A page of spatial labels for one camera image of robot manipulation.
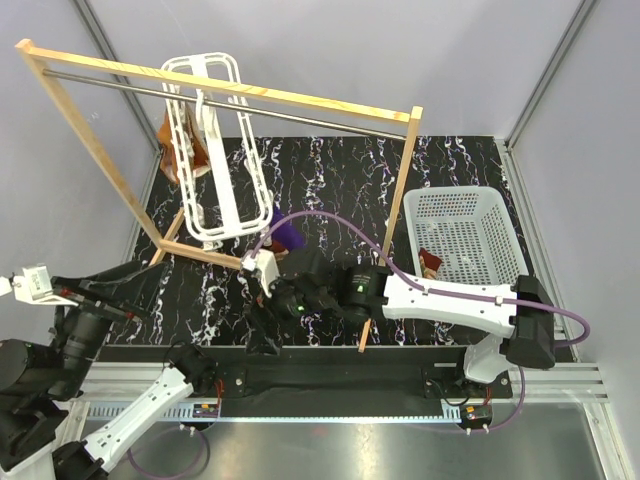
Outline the purple sock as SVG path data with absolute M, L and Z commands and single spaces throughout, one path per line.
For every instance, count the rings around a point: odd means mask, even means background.
M 272 239 L 275 239 L 284 245 L 289 252 L 302 249 L 306 246 L 303 235 L 291 222 L 283 223 L 277 230 L 275 230 L 270 235 L 270 240 L 267 241 L 266 244 L 269 245 Z

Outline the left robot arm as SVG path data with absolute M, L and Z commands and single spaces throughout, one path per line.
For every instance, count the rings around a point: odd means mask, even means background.
M 1 343 L 1 476 L 4 479 L 105 479 L 131 446 L 173 405 L 208 394 L 216 362 L 193 344 L 170 349 L 154 383 L 101 430 L 56 446 L 68 418 L 60 403 L 82 385 L 112 326 L 151 316 L 166 263 L 130 261 L 79 278 L 51 276 L 44 265 L 2 278 L 16 300 L 52 306 L 49 344 Z

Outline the white plastic clip hanger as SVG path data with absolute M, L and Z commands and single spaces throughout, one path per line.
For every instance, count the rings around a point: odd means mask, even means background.
M 195 97 L 200 95 L 214 100 L 212 93 L 197 88 Z M 227 102 L 248 106 L 246 98 L 238 94 L 229 94 Z M 240 217 L 234 194 L 230 167 L 227 162 L 219 126 L 218 108 L 174 100 L 165 100 L 165 105 L 166 113 L 169 116 L 172 143 L 176 153 L 180 193 L 188 232 L 200 242 L 216 244 L 231 238 L 265 231 L 270 226 L 274 216 L 274 200 L 263 173 L 262 161 L 257 151 L 250 115 L 235 112 L 245 152 L 244 166 L 250 176 L 254 197 L 257 201 L 257 212 L 243 220 Z M 190 108 L 195 114 L 197 125 L 206 143 L 211 165 L 211 170 L 206 174 L 209 174 L 213 179 L 220 214 L 218 221 L 206 218 L 205 208 L 200 205 L 196 196 L 198 178 L 194 177 L 190 165 L 190 156 L 193 154 L 193 149 L 185 133 L 185 123 L 188 120 L 187 108 Z

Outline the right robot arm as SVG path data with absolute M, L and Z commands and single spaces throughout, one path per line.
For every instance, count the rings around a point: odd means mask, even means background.
M 556 364 L 552 306 L 529 276 L 515 285 L 456 284 L 397 267 L 333 264 L 313 249 L 296 250 L 282 261 L 260 249 L 247 253 L 241 267 L 259 286 L 247 317 L 272 353 L 281 345 L 276 325 L 329 312 L 356 324 L 413 318 L 485 332 L 453 374 L 457 390 L 470 397 L 512 366 L 548 370 Z

